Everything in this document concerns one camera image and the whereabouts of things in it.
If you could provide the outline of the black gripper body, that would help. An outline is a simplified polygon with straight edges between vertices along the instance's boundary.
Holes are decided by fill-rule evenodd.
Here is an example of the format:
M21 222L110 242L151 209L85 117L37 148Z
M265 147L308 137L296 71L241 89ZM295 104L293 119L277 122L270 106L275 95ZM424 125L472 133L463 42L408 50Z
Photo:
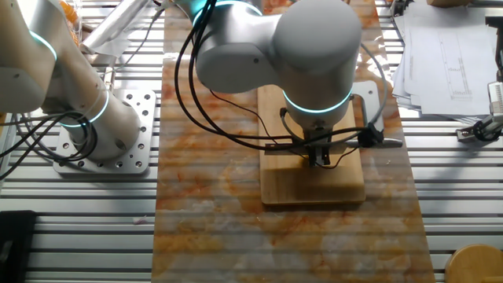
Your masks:
M303 136L305 140L311 140L314 138L321 137L324 134L330 133L330 130L327 129L315 129L315 130L304 130ZM331 147L330 143L332 141L331 137L324 137L317 141L313 141L310 143L310 147L312 149L320 149L324 153L328 153Z

